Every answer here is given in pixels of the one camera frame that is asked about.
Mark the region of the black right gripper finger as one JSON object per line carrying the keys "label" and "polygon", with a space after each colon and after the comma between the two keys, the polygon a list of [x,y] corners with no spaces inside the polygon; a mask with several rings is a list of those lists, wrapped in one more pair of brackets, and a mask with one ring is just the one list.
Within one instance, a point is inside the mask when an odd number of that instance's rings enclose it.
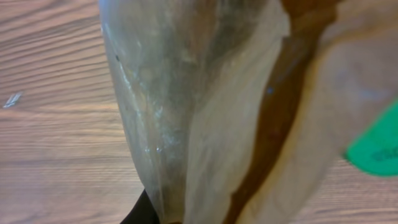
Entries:
{"label": "black right gripper finger", "polygon": [[121,224],[160,224],[159,217],[146,190],[143,190],[136,204]]}

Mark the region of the beige glossy plastic package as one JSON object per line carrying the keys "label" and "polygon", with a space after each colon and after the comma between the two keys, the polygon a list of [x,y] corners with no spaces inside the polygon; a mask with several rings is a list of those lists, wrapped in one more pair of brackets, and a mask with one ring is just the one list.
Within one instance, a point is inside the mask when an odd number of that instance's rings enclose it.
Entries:
{"label": "beige glossy plastic package", "polygon": [[160,223],[287,223],[397,102],[397,2],[99,2]]}

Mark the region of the green lid white jar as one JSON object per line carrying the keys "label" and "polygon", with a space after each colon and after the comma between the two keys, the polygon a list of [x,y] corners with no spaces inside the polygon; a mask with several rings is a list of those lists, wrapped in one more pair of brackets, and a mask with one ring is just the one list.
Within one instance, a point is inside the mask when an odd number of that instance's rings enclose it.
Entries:
{"label": "green lid white jar", "polygon": [[397,175],[397,102],[393,102],[343,154],[353,167],[369,175]]}

